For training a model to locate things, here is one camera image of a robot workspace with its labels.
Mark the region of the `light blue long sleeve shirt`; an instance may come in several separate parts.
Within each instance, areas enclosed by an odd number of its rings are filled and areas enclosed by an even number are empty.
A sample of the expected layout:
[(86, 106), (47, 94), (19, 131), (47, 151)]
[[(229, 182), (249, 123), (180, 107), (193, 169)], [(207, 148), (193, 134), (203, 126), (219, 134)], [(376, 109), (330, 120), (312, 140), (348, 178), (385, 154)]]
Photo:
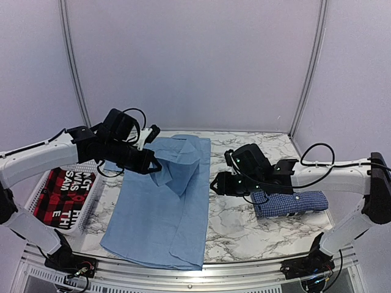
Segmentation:
[(119, 258), (158, 269), (201, 270), (208, 228), (211, 141), (177, 134), (147, 149), (159, 172), (125, 172), (100, 245)]

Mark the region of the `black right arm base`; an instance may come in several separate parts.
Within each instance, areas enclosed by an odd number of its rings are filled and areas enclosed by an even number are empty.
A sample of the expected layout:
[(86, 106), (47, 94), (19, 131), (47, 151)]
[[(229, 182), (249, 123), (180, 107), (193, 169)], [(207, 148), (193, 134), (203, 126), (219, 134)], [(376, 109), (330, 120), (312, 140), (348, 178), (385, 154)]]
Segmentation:
[(330, 272), (335, 268), (332, 256), (320, 250), (320, 245), (313, 243), (306, 256), (284, 260), (280, 271), (287, 280), (309, 277), (323, 272)]

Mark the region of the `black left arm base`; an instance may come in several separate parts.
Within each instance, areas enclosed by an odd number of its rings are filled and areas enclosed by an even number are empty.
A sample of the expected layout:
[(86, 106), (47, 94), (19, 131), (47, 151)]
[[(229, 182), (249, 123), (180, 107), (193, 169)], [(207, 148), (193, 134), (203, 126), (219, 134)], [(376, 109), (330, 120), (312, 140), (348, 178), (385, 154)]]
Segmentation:
[(70, 244), (61, 241), (60, 248), (53, 254), (42, 254), (45, 257), (45, 266), (54, 270), (68, 273), (71, 277), (95, 276), (97, 260), (95, 258), (77, 255), (73, 253)]

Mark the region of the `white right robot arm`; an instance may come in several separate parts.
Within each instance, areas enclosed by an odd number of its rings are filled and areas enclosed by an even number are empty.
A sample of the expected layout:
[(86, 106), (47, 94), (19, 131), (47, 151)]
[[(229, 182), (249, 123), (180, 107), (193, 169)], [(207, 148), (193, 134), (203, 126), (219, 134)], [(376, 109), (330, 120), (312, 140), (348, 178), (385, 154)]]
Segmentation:
[(381, 153), (356, 161), (329, 162), (281, 159), (271, 164), (256, 144), (224, 154), (229, 171), (219, 172), (210, 184), (218, 195), (248, 196), (252, 192), (294, 194), (313, 191), (351, 192), (363, 198), (331, 230), (314, 242), (302, 267), (316, 273), (326, 255), (336, 254), (375, 225), (390, 223), (390, 168)]

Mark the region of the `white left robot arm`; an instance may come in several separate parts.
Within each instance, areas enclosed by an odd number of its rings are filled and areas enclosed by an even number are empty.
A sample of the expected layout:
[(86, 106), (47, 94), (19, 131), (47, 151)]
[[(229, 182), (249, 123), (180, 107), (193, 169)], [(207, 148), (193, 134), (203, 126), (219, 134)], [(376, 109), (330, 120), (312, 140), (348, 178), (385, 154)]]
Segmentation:
[(125, 110), (111, 109), (103, 122), (61, 130), (54, 137), (1, 153), (1, 224), (40, 247), (63, 271), (71, 272), (77, 258), (61, 233), (44, 225), (13, 200), (12, 186), (34, 175), (71, 164), (113, 162), (121, 170), (147, 175), (161, 170), (152, 150), (146, 149), (160, 133), (141, 128)]

